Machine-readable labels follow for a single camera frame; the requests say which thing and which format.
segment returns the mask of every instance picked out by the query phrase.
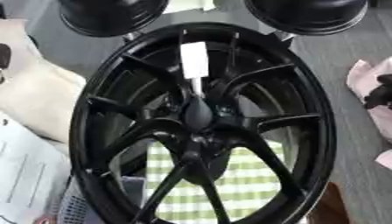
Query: green checkered cloth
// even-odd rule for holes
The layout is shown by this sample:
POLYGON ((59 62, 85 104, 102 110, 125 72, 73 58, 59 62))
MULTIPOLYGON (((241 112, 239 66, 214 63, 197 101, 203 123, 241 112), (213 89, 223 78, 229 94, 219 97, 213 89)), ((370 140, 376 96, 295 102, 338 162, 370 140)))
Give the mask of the green checkered cloth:
MULTIPOLYGON (((280 143, 268 141, 271 149, 284 161, 280 143)), ((147 157, 147 196, 150 197, 173 168, 169 151, 153 143, 147 157)), ((277 175, 253 152, 246 148, 232 150, 228 168, 215 181, 231 221, 244 218, 265 206, 280 191, 277 175)), ((157 217, 180 224, 216 223, 214 210, 198 185, 179 182, 157 209, 157 217)))

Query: rim lip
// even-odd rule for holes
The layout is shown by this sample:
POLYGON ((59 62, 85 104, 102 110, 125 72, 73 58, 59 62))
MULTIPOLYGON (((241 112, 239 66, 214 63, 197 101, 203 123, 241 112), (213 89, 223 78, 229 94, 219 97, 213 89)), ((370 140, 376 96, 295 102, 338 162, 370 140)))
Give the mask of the rim lip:
POLYGON ((165 9, 167 8, 167 5, 169 4, 169 0, 158 0, 158 1, 161 1, 162 3, 149 16, 145 17, 144 20, 138 21, 135 24, 130 23, 128 26, 124 26, 126 29, 112 30, 110 31, 110 33, 106 33, 103 31, 89 30, 82 26, 78 26, 77 24, 73 24, 63 13, 64 9, 62 7, 59 8, 59 16, 61 18, 61 21, 63 21, 63 23, 67 27, 69 27, 74 32, 77 32, 83 36, 109 38, 109 37, 121 36, 130 32, 138 31, 144 28, 145 26, 153 23, 155 20, 157 20, 164 13, 165 9))
POLYGON ((300 27, 300 26, 292 26, 287 24, 282 24, 279 21, 275 20, 273 17, 268 16, 267 13, 262 13, 257 7, 254 5, 255 0, 244 0, 247 8, 260 21, 264 22, 266 25, 270 25, 273 28, 278 29, 282 32, 294 33, 298 35, 307 35, 307 36, 324 36, 331 35, 338 32, 343 32, 351 27, 357 25, 366 15, 368 11, 368 1, 365 1, 362 10, 358 13, 356 17, 351 20, 346 21, 345 23, 334 25, 326 28, 318 28, 318 27, 300 27))
MULTIPOLYGON (((87 94, 96 93, 103 82, 111 75, 114 68, 119 63, 119 59, 121 55, 128 52, 129 49, 136 52, 148 44, 155 43, 162 39, 161 37, 165 34, 173 33, 173 31, 180 31, 180 29, 188 29, 191 30, 194 26, 197 27, 213 27, 217 29, 223 29, 223 31, 230 29, 238 31, 239 33, 246 33, 246 36, 253 35, 254 38, 258 38, 261 33, 256 31, 251 31, 246 28, 242 28, 240 26, 231 25, 231 24, 221 24, 221 23, 190 23, 190 24, 176 24, 172 26, 168 26, 148 34, 141 36, 135 41, 127 44, 126 46, 122 46, 119 50, 117 50, 112 56, 109 57, 105 61, 105 63, 99 68, 95 76, 90 80, 90 82, 86 85, 83 92, 80 95, 79 100, 76 103, 73 118, 71 122, 71 131, 70 131, 70 157, 71 163, 73 166, 73 173, 78 180, 81 191, 86 197, 87 201, 94 208, 94 210, 107 222, 113 224, 119 223, 127 223, 128 220, 126 218, 126 213, 124 210, 122 212, 121 209, 117 209, 121 207, 118 202, 114 202, 110 200, 110 197, 113 197, 113 194, 109 194, 106 192, 106 188, 101 185, 96 188, 97 182, 96 178, 93 178, 92 175, 89 175, 84 169, 83 164, 86 161, 85 155, 81 153, 87 151, 86 142, 85 142, 85 129, 86 129, 86 120, 88 118, 88 105, 85 103, 85 97, 87 94)), ((276 49, 274 52, 284 55, 301 70, 302 76, 304 76, 301 80, 305 79, 307 86, 311 85, 311 88, 314 92, 317 92, 317 95, 313 97, 318 98, 318 105, 321 107, 319 111, 323 117, 323 122, 325 123, 325 140, 323 143, 319 143, 320 151, 324 152, 323 166, 318 171, 320 174, 317 177, 317 180, 313 180, 313 188, 308 192, 306 198, 300 203, 300 206, 297 210, 291 213, 291 216, 287 217, 285 220, 281 222, 271 222, 271 223, 297 223, 300 219, 302 219, 315 205, 319 198, 322 196, 323 191, 326 189, 326 184, 329 180, 329 177, 333 171, 333 164, 336 156, 336 128, 335 121, 333 117, 332 107, 326 97, 326 93, 324 89, 319 84, 319 81, 315 77, 315 75, 311 72, 311 70, 306 66, 306 64, 293 52, 287 49, 285 46, 280 45, 279 42, 276 42, 276 49)), ((159 223, 170 223, 165 220, 160 220, 159 223)), ((248 223, 257 223, 259 220, 257 217, 250 215, 249 217, 244 217, 241 219, 243 222, 248 223)))

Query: white paper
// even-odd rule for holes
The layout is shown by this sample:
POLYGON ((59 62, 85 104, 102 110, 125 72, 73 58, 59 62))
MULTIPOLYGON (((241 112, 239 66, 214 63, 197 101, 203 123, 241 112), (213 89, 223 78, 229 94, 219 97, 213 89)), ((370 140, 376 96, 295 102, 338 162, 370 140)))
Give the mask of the white paper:
POLYGON ((0 111, 0 215, 18 224, 46 216, 69 174, 66 156, 0 111))
POLYGON ((181 61, 186 79, 207 77, 209 62, 206 42, 182 45, 181 61))
POLYGON ((214 0, 170 0, 164 13, 173 13, 179 11, 189 11, 203 9, 210 11, 215 9, 214 0))

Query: floor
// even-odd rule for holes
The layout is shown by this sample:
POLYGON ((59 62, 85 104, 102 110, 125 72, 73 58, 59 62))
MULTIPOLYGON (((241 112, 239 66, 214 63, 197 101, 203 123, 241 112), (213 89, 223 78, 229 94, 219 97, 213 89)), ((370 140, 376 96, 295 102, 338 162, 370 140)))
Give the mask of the floor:
MULTIPOLYGON (((60 22, 58 5, 53 0, 3 1, 10 17, 30 19, 27 30, 48 60, 87 78, 122 43, 119 38, 86 38, 69 31, 60 22)), ((270 31, 246 12, 242 1, 217 2, 219 11, 165 15, 149 30, 202 19, 270 31)), ((392 55, 391 12, 392 1, 381 2, 380 9, 370 10, 352 30, 326 37, 298 37, 293 46, 318 76, 332 102, 339 125, 339 153, 332 180, 341 187, 354 224, 392 223, 392 171, 374 162, 388 146, 366 110, 345 86, 347 71, 356 60, 377 63, 392 55)))

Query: paper label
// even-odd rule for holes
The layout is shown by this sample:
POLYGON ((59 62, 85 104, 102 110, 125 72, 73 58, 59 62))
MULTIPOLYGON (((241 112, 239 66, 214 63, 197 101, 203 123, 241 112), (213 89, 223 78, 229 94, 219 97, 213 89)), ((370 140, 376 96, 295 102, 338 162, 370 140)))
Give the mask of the paper label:
POLYGON ((206 42, 182 45, 181 61, 186 79, 207 77, 209 63, 206 42))

